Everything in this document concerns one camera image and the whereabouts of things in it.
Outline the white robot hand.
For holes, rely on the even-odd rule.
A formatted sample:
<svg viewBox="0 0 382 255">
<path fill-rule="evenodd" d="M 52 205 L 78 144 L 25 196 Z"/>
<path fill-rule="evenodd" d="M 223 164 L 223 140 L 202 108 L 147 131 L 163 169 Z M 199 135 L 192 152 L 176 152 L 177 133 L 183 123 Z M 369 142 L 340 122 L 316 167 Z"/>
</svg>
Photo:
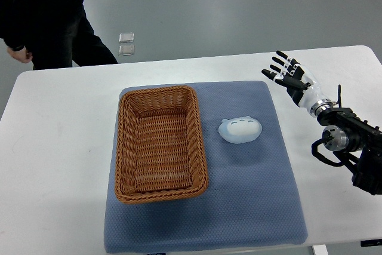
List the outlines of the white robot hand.
<svg viewBox="0 0 382 255">
<path fill-rule="evenodd" d="M 307 67 L 302 64 L 294 65 L 294 59 L 290 58 L 272 57 L 272 60 L 279 65 L 271 64 L 270 70 L 263 69 L 262 74 L 286 87 L 287 93 L 298 107 L 313 109 L 318 102 L 328 101 L 327 96 L 322 92 L 320 83 Z"/>
</svg>

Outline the person's bare hand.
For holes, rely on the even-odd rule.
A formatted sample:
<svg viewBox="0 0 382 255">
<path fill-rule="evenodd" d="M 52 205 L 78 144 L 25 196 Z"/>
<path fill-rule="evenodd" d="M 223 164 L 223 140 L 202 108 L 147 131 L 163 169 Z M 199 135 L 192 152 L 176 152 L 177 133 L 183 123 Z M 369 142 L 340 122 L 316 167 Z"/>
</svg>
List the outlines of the person's bare hand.
<svg viewBox="0 0 382 255">
<path fill-rule="evenodd" d="M 7 53 L 10 55 L 11 58 L 17 60 L 21 63 L 29 63 L 33 59 L 33 55 L 31 52 L 29 52 L 26 47 L 22 47 L 21 49 L 15 51 L 11 47 L 7 47 Z"/>
</svg>

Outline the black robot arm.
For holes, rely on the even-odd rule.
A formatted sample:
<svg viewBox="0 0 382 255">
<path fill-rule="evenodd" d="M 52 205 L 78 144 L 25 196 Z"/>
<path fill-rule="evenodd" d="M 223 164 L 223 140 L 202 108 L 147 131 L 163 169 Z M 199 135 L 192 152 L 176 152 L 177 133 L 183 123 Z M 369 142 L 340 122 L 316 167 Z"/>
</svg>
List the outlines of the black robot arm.
<svg viewBox="0 0 382 255">
<path fill-rule="evenodd" d="M 273 64 L 261 72 L 286 88 L 300 108 L 307 110 L 324 127 L 322 136 L 311 146 L 312 155 L 332 167 L 345 166 L 353 186 L 371 195 L 381 194 L 381 131 L 361 120 L 341 99 L 324 95 L 321 85 L 307 67 L 277 51 Z"/>
</svg>

